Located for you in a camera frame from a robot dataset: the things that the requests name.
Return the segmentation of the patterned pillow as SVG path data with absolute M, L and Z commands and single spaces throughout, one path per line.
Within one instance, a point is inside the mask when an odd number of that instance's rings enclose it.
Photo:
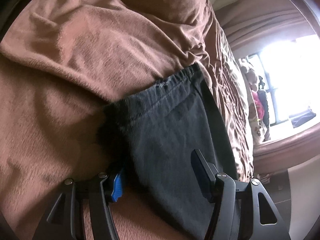
M 262 77 L 246 59 L 240 59 L 240 70 L 247 90 L 249 104 L 248 120 L 253 136 L 253 144 L 258 145 L 271 139 L 270 115 L 267 94 Z

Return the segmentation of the brown fleece blanket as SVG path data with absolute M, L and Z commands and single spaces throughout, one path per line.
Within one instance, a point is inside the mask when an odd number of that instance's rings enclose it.
M 1 42 L 1 211 L 31 239 L 67 177 L 103 170 L 104 104 L 199 63 L 240 180 L 253 176 L 246 89 L 209 0 L 32 0 Z

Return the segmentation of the black pants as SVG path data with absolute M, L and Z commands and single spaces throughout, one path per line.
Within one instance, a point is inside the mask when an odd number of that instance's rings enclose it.
M 202 195 L 190 156 L 198 149 L 238 179 L 220 111 L 198 64 L 104 108 L 98 141 L 124 184 L 168 224 L 203 239 L 213 206 Z

